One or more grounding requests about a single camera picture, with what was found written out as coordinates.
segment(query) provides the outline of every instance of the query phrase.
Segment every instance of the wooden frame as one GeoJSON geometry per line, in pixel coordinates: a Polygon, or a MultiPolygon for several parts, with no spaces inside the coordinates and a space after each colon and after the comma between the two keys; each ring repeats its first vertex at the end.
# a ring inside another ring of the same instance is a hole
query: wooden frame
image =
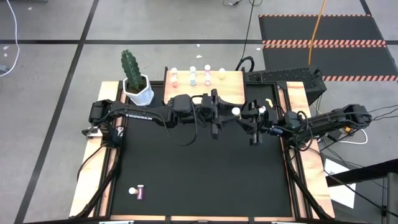
{"type": "MultiPolygon", "coordinates": [[[[110,99],[115,100],[116,94],[118,92],[119,82],[103,82],[101,85],[101,90],[99,93],[98,100],[110,99]]],[[[307,97],[305,95],[305,90],[303,83],[301,82],[287,82],[287,93],[289,94],[290,106],[292,111],[304,111],[308,116],[310,116],[310,110],[307,104],[307,97]]],[[[281,106],[286,110],[286,102],[284,101],[284,92],[279,90],[279,97],[281,106]]],[[[121,101],[124,102],[126,96],[121,95],[121,101]]],[[[116,125],[121,124],[121,119],[116,121],[116,125]]],[[[99,148],[101,144],[101,138],[96,137],[90,139],[87,142],[86,151],[84,159],[86,159],[92,152],[99,148]]],[[[312,149],[318,150],[318,144],[314,141],[311,145],[312,149]]],[[[112,149],[109,161],[108,161],[108,171],[113,164],[114,155],[116,150],[112,149]]],[[[91,161],[82,169],[80,173],[80,178],[77,183],[75,196],[72,203],[72,208],[70,215],[76,215],[80,212],[87,202],[91,199],[92,195],[98,188],[101,171],[103,170],[105,157],[105,149],[100,150],[97,155],[95,155],[91,161]]],[[[307,183],[307,188],[314,196],[316,201],[322,206],[322,208],[334,217],[334,211],[331,204],[329,190],[326,183],[326,178],[323,174],[323,164],[320,156],[313,151],[301,152],[302,165],[305,174],[305,180],[307,183]]],[[[304,199],[301,191],[296,186],[297,199],[298,199],[298,209],[301,217],[306,217],[306,210],[304,199]]],[[[108,199],[110,196],[110,184],[107,186],[102,200],[101,206],[99,208],[99,216],[105,216],[108,209],[108,199]]],[[[163,215],[111,215],[112,220],[152,220],[152,221],[165,221],[166,216],[163,215]]],[[[197,221],[197,220],[208,220],[208,221],[231,221],[231,222],[248,222],[248,217],[188,217],[188,216],[171,216],[172,221],[197,221]]],[[[254,217],[255,222],[269,222],[269,221],[280,221],[289,222],[294,221],[294,217],[254,217]]]]}

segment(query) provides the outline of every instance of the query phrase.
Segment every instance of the black floor mat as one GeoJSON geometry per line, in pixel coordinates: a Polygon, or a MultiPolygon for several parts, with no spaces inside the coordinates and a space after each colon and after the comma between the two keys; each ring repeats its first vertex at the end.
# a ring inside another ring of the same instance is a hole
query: black floor mat
{"type": "MultiPolygon", "coordinates": [[[[264,15],[259,18],[263,40],[310,40],[317,16],[264,15]]],[[[371,16],[322,16],[317,40],[382,40],[371,16]]]]}
{"type": "MultiPolygon", "coordinates": [[[[265,48],[264,62],[267,70],[283,70],[308,66],[308,48],[265,48]]],[[[364,48],[314,48],[312,65],[323,76],[396,76],[397,69],[385,47],[364,48]]]]}
{"type": "MultiPolygon", "coordinates": [[[[163,88],[153,89],[151,106],[159,106],[163,88]]],[[[246,91],[247,100],[274,95],[262,86],[246,91]]],[[[194,127],[179,125],[170,132],[187,142],[194,127]]],[[[249,136],[231,123],[219,140],[211,139],[210,127],[199,128],[194,144],[179,147],[163,127],[129,119],[111,214],[291,217],[280,140],[267,135],[263,140],[249,146],[249,136]],[[143,200],[128,192],[139,184],[145,186],[143,200]]]]}

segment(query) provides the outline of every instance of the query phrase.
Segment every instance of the potted plant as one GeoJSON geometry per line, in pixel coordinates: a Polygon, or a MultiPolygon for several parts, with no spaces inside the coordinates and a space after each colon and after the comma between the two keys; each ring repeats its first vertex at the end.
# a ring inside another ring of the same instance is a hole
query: potted plant
{"type": "Polygon", "coordinates": [[[129,50],[122,51],[122,67],[126,77],[123,80],[123,92],[137,106],[147,106],[154,98],[148,76],[139,71],[136,58],[129,50]]]}

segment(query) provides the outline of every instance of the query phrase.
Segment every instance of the small bottle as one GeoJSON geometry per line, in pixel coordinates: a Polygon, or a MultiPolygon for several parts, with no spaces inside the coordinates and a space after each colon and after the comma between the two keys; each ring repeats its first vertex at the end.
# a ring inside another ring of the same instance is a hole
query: small bottle
{"type": "Polygon", "coordinates": [[[205,65],[205,85],[210,86],[210,65],[205,65]]]}
{"type": "Polygon", "coordinates": [[[219,74],[218,74],[218,78],[219,78],[220,80],[223,80],[223,79],[224,79],[224,73],[225,73],[225,69],[220,68],[220,72],[219,72],[219,74]]]}
{"type": "Polygon", "coordinates": [[[177,69],[176,68],[172,68],[171,72],[172,72],[172,77],[171,77],[170,81],[172,82],[173,87],[176,88],[178,86],[178,83],[177,83],[177,69]]]}
{"type": "Polygon", "coordinates": [[[194,85],[196,85],[197,68],[195,68],[195,66],[191,66],[189,68],[189,70],[191,71],[191,74],[190,74],[191,86],[194,86],[194,85]]]}

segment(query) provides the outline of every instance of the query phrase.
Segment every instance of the orange cable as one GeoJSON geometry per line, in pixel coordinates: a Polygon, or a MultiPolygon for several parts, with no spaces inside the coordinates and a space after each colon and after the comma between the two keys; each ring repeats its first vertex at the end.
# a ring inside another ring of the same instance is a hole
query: orange cable
{"type": "Polygon", "coordinates": [[[323,9],[325,8],[325,5],[326,5],[326,0],[323,0],[322,8],[321,8],[321,11],[319,12],[318,20],[317,20],[317,23],[315,24],[315,28],[314,28],[313,34],[312,34],[312,39],[311,39],[311,43],[310,43],[310,54],[308,55],[308,65],[311,65],[312,45],[313,45],[313,41],[315,39],[315,34],[317,33],[318,25],[321,20],[321,16],[323,13],[323,9]]]}

